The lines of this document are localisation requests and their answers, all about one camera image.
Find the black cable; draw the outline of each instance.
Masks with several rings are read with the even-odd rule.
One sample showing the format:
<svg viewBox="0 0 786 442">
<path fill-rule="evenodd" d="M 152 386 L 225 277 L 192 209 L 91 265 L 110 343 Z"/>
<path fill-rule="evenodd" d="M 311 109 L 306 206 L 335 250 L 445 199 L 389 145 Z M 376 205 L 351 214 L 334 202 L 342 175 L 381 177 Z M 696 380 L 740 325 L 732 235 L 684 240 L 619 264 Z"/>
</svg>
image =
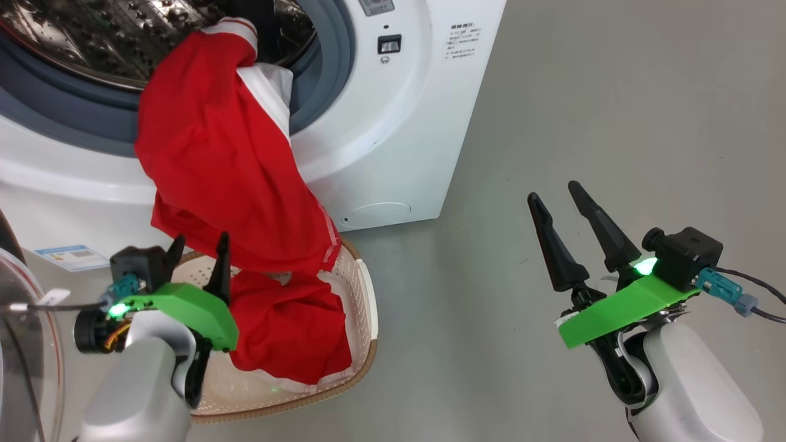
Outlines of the black cable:
<svg viewBox="0 0 786 442">
<path fill-rule="evenodd" d="M 22 350 L 22 345 L 19 343 L 19 339 L 17 339 L 17 334 L 13 332 L 11 328 L 11 324 L 8 322 L 8 319 L 5 315 L 0 313 L 0 319 L 2 320 L 3 326 L 5 326 L 6 330 L 8 330 L 8 336 L 11 338 L 11 343 L 13 344 L 14 348 L 17 350 L 17 354 L 19 355 L 19 362 L 22 366 L 22 375 L 24 376 L 25 385 L 28 389 L 28 395 L 30 395 L 30 404 L 33 408 L 33 413 L 35 413 L 35 424 L 38 427 L 39 432 L 39 440 L 40 442 L 46 442 L 46 438 L 44 437 L 44 425 L 41 422 L 41 412 L 39 410 L 39 402 L 35 398 L 35 388 L 33 387 L 33 379 L 30 375 L 30 367 L 28 367 L 28 361 L 24 358 L 24 351 Z"/>
<path fill-rule="evenodd" d="M 772 287 L 770 284 L 767 284 L 766 282 L 762 281 L 759 278 L 754 278 L 754 277 L 750 276 L 749 274 L 745 274 L 745 273 L 743 273 L 741 271 L 730 270 L 730 269 L 725 269 L 725 268 L 720 268 L 720 267 L 716 267 L 714 270 L 718 271 L 718 272 L 721 272 L 721 273 L 731 274 L 732 276 L 739 276 L 740 278 L 745 278 L 748 281 L 753 282 L 754 284 L 759 285 L 759 286 L 764 287 L 765 289 L 769 290 L 770 293 L 772 293 L 773 295 L 778 297 L 780 302 L 786 304 L 786 296 L 784 296 L 783 293 L 779 292 L 778 289 L 776 289 L 775 287 Z"/>
<path fill-rule="evenodd" d="M 105 302 L 97 302 L 93 304 L 76 304 L 76 305 L 36 305 L 29 304 L 28 310 L 37 311 L 74 311 L 74 310 L 93 310 L 95 308 L 102 308 L 106 306 Z"/>
<path fill-rule="evenodd" d="M 751 309 L 754 315 L 761 316 L 764 319 L 769 319 L 770 321 L 780 322 L 781 324 L 786 324 L 786 318 L 782 316 L 775 316 L 766 311 L 760 310 L 758 307 L 753 307 Z"/>
</svg>

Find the printed label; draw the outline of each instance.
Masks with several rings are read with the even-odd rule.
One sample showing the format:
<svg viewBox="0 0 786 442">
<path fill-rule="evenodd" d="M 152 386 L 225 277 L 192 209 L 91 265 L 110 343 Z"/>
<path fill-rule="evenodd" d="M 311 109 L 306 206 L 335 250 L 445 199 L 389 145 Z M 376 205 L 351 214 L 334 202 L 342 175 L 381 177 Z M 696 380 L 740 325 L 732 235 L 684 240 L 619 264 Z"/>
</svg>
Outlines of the printed label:
<svg viewBox="0 0 786 442">
<path fill-rule="evenodd" d="M 475 23 L 451 25 L 445 44 L 445 60 L 474 57 L 480 41 L 480 31 L 480 26 Z"/>
<path fill-rule="evenodd" d="M 41 249 L 35 252 L 67 271 L 85 271 L 109 267 L 109 260 L 86 245 Z"/>
<path fill-rule="evenodd" d="M 69 289 L 51 289 L 35 305 L 58 305 L 71 294 Z"/>
</svg>

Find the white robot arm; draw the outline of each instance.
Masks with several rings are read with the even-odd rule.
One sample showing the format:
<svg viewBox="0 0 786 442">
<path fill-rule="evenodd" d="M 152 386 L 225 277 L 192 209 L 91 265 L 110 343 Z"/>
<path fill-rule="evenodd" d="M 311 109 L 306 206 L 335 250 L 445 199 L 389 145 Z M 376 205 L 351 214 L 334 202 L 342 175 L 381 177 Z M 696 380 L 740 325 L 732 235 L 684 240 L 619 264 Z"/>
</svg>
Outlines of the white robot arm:
<svg viewBox="0 0 786 442">
<path fill-rule="evenodd" d="M 160 337 L 128 345 L 84 413 L 79 442 L 181 442 L 191 411 L 172 386 L 174 349 Z"/>
<path fill-rule="evenodd" d="M 706 292 L 742 316 L 786 322 L 757 309 L 754 297 L 720 273 L 749 279 L 785 303 L 786 297 L 755 278 L 717 267 L 723 244 L 692 227 L 672 235 L 650 230 L 642 246 L 655 252 L 656 262 L 648 270 L 634 268 L 641 253 L 622 229 L 578 182 L 568 189 L 601 244 L 607 270 L 619 273 L 617 292 L 609 297 L 588 287 L 589 273 L 557 235 L 539 196 L 530 194 L 553 288 L 571 290 L 573 308 L 556 322 L 568 348 L 595 351 L 641 442 L 761 442 L 762 421 L 750 401 L 699 335 L 675 320 L 685 313 L 688 298 Z M 631 335 L 639 327 L 645 331 Z"/>
<path fill-rule="evenodd" d="M 761 442 L 762 421 L 701 337 L 668 322 L 644 337 L 655 399 L 628 410 L 641 442 Z"/>
</svg>

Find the beige plastic basket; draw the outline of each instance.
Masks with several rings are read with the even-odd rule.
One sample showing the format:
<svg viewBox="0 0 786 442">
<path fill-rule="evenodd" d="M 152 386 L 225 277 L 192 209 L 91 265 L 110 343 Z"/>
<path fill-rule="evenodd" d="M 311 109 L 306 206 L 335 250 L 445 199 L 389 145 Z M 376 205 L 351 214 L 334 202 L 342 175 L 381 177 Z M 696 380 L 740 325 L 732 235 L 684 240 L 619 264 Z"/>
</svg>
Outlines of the beige plastic basket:
<svg viewBox="0 0 786 442">
<path fill-rule="evenodd" d="M 184 256 L 174 269 L 172 282 L 208 283 L 215 260 L 198 253 Z M 279 280 L 288 274 L 273 274 Z M 202 400 L 192 412 L 197 424 L 239 421 L 281 413 L 326 400 L 354 387 L 368 373 L 376 355 L 376 299 L 369 270 L 360 255 L 346 241 L 333 271 L 321 272 L 319 278 L 331 285 L 341 297 L 347 314 L 347 339 L 352 354 L 352 375 L 319 385 L 315 392 L 294 393 L 277 388 L 252 371 L 234 367 L 229 355 L 214 352 L 205 374 Z"/>
</svg>

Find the concrete floor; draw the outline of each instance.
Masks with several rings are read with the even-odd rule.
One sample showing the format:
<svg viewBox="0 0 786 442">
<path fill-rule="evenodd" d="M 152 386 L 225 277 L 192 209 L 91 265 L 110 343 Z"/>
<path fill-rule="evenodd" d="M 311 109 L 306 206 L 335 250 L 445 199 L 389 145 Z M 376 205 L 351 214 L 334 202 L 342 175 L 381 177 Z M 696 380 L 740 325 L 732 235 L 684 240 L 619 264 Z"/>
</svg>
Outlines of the concrete floor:
<svg viewBox="0 0 786 442">
<path fill-rule="evenodd" d="M 376 286 L 371 372 L 335 399 L 189 441 L 634 441 L 596 357 L 552 324 L 570 303 L 550 288 L 525 198 L 540 193 L 601 289 L 613 284 L 570 179 L 634 242 L 694 226 L 724 242 L 725 267 L 786 287 L 784 22 L 786 3 L 767 0 L 511 0 L 443 216 L 348 235 Z M 84 293 L 108 281 L 31 266 Z M 783 440 L 786 329 L 707 297 L 689 306 L 765 439 Z M 66 363 L 62 440 L 108 360 Z"/>
</svg>

